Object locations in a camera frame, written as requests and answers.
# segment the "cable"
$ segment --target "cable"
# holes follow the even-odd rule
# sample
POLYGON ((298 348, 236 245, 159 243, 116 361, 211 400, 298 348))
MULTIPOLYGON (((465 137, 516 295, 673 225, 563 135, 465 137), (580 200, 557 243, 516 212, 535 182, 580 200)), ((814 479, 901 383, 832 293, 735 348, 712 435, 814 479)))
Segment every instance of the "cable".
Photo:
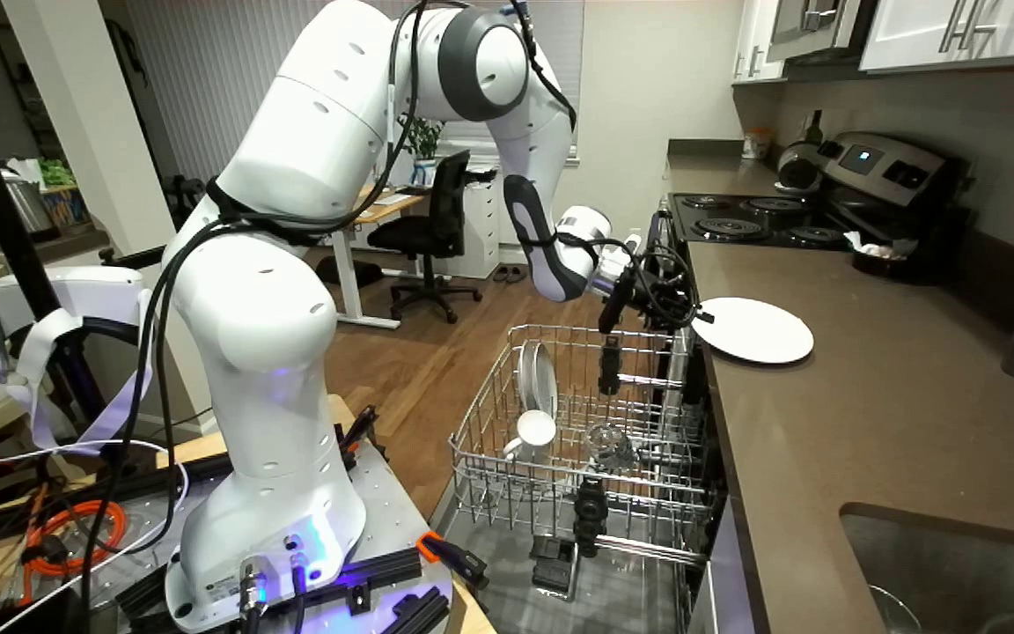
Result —
POLYGON ((181 415, 181 420, 172 420, 172 426, 190 426, 190 421, 200 421, 200 415, 215 413, 215 406, 207 408, 198 408, 192 415, 181 415))
POLYGON ((36 462, 36 456, 44 456, 44 453, 55 453, 55 452, 0 453, 0 463, 15 463, 15 462, 36 462))
MULTIPOLYGON (((166 452, 159 445, 147 440, 131 440, 138 447, 150 447, 150 452, 166 452)), ((175 495, 175 504, 185 504, 190 495, 190 472, 181 462, 175 462, 178 475, 181 475, 181 490, 175 495)), ((125 555, 131 549, 138 549, 150 531, 138 536, 131 544, 116 549, 109 561, 93 562, 93 569, 106 569, 109 562, 116 562, 120 555, 125 555)), ((36 598, 31 605, 23 605, 21 612, 15 612, 5 624, 0 624, 0 634, 10 630, 15 624, 21 624, 28 612, 42 609, 44 602, 53 602, 58 591, 72 587, 76 582, 83 582, 83 569, 62 584, 55 584, 53 591, 44 591, 42 598, 36 598)))
POLYGON ((306 612, 306 568, 290 568, 290 634, 301 634, 301 612, 306 612))
POLYGON ((239 624, 241 634, 260 634, 260 609, 247 612, 239 624))
MULTIPOLYGON (((116 495, 116 479, 120 479, 123 462, 125 462, 125 452, 131 452, 133 421, 138 421, 138 413, 139 413, 139 400, 145 400, 145 398, 139 398, 139 389, 145 389, 145 369, 147 369, 147 361, 150 361, 150 352, 153 352, 153 367, 159 367, 159 355, 160 355, 160 346, 159 346, 159 340, 166 340, 166 338, 159 335, 160 327, 150 329, 153 310, 159 310, 159 305, 168 305, 172 286, 175 286, 178 267, 185 264, 185 255, 190 255, 200 243, 218 239, 218 234, 231 234, 231 233, 252 233, 252 225, 247 225, 247 220, 241 220, 241 225, 211 220, 211 225, 198 230, 198 233, 190 234, 190 243, 181 243, 181 245, 172 253, 172 260, 166 260, 166 267, 160 267, 160 273, 159 273, 159 280, 153 280, 153 293, 150 293, 150 299, 147 299, 145 322, 139 322, 145 346, 138 348, 138 376, 133 376, 133 388, 131 388, 123 440, 120 440, 120 452, 116 452, 116 462, 109 463, 109 479, 106 479, 106 490, 102 490, 102 504, 99 504, 99 513, 90 518, 90 527, 89 527, 89 537, 83 537, 83 569, 79 569, 79 602, 83 602, 83 609, 90 605, 90 587, 89 587, 90 549, 93 549, 93 541, 99 541, 102 518, 106 518, 106 510, 109 510, 109 500, 116 495)), ((172 453, 172 430, 168 430, 168 426, 166 426, 166 440, 168 440, 166 456, 168 456, 168 468, 172 468, 172 463, 175 463, 175 453, 172 453)), ((172 523, 172 504, 168 504, 168 510, 166 510, 160 531, 153 531, 147 541, 159 541, 159 537, 168 531, 168 523, 172 523)))
POLYGON ((538 82, 546 84, 546 92, 566 110, 569 129, 576 129, 576 110, 573 110, 573 102, 546 76, 546 71, 542 71, 542 62, 538 62, 538 45, 535 45, 535 31, 530 31, 530 16, 528 16, 525 3, 522 3, 522 0, 510 0, 510 8, 512 8, 512 15, 516 15, 516 24, 522 24, 522 39, 525 39, 530 71, 538 72, 538 82))
POLYGON ((395 27, 395 45, 390 45, 390 59, 397 59, 397 39, 400 39, 400 27, 410 15, 410 35, 408 35, 408 102, 403 102, 403 120, 400 120, 400 135, 397 135, 397 145, 387 145, 387 164, 384 173, 373 179, 368 192, 357 200, 357 206, 337 220, 337 230, 346 230, 348 220, 355 220, 377 198, 380 191, 390 182, 390 173, 397 164, 397 153, 408 142, 408 126, 410 126, 410 115, 415 115, 415 102, 420 102, 420 55, 415 55, 415 45, 420 45, 420 35, 421 35, 421 15, 425 15, 428 0, 420 0, 410 10, 403 10, 403 16, 397 21, 395 27))

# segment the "dishwasher rack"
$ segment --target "dishwasher rack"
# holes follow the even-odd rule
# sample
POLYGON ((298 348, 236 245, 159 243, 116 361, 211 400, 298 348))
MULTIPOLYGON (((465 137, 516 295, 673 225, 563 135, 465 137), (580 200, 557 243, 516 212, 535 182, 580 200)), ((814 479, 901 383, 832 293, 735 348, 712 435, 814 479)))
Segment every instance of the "dishwasher rack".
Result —
POLYGON ((713 490, 699 484, 706 415, 684 400, 690 338, 522 322, 451 434, 457 510, 472 523, 573 537, 576 493, 604 493, 599 549, 699 562, 713 490), (599 389, 603 348, 620 352, 620 389, 599 389), (522 348, 538 346, 557 373, 557 435, 535 456, 508 462, 522 415, 522 348))

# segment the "kitchen appliance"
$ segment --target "kitchen appliance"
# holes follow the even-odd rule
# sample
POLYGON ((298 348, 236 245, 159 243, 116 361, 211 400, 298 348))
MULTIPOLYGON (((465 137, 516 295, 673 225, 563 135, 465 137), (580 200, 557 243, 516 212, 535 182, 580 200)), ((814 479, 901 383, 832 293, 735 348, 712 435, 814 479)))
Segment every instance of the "kitchen appliance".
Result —
POLYGON ((686 630, 721 518, 721 462, 693 329, 516 322, 459 426, 454 479, 428 523, 484 561, 497 630, 686 630), (599 352, 620 388, 599 394, 599 352), (557 376, 557 435, 504 453, 525 408, 528 348, 557 376))
POLYGON ((779 0, 769 59, 860 52, 875 0, 779 0))
POLYGON ((824 142, 821 115, 824 115, 824 110, 814 110, 803 137, 792 142, 787 147, 782 147, 779 182, 775 182, 779 191, 810 192, 814 187, 821 187, 824 163, 840 151, 839 145, 824 142))
POLYGON ((677 192, 679 239, 847 251, 844 233, 854 230, 863 243, 909 245, 909 260, 885 267, 885 273, 932 273, 964 230, 964 212, 954 206, 954 198, 966 164, 883 135, 840 135, 832 153, 814 192, 677 192))

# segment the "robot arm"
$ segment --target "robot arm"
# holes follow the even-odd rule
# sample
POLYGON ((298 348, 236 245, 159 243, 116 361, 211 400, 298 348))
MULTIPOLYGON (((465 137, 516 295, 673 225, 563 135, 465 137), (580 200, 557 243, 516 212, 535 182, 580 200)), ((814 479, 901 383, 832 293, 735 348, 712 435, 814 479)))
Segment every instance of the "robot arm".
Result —
MULTIPOLYGON (((504 200, 538 295, 573 299, 589 286, 607 287, 623 272, 623 251, 603 245, 604 216, 569 206, 549 220, 573 145, 569 106, 557 95, 542 48, 504 15, 425 8, 390 24, 367 3, 333 0, 286 55, 218 174, 221 192, 279 225, 346 220, 384 147, 387 106, 488 126, 504 200)), ((178 243, 218 217, 215 206, 221 200, 200 206, 178 243)))
POLYGON ((190 510, 166 577, 181 630, 236 619, 239 569, 263 577, 266 602, 301 591, 290 587, 298 574, 306 587, 330 584, 367 527, 322 406, 320 355, 337 312, 279 234, 348 220, 384 151, 390 102, 494 129, 508 212, 542 295, 573 299, 599 279, 591 243, 607 220, 591 206, 569 206, 557 225, 546 217, 569 151, 569 110, 535 76, 516 27, 465 8, 425 8, 395 24, 368 3, 330 0, 166 253, 160 280, 198 338, 231 462, 231 475, 190 510))

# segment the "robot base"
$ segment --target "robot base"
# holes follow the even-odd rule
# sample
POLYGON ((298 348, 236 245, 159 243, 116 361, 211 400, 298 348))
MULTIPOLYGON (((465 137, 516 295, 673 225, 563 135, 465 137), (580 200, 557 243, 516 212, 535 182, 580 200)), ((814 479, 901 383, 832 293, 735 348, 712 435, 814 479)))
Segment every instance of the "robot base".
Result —
MULTIPOLYGON (((367 531, 353 554, 355 561, 384 555, 408 549, 421 531, 425 518, 415 510, 390 463, 377 453, 373 445, 361 445, 355 453, 353 484, 367 500, 367 531)), ((395 624, 395 605, 415 591, 441 587, 451 598, 451 569, 444 562, 421 562, 421 577, 377 587, 368 595, 373 609, 353 617, 346 602, 320 602, 306 609, 301 630, 384 630, 395 624)), ((166 569, 166 609, 181 630, 211 630, 239 619, 239 595, 192 605, 181 568, 172 561, 166 569)))

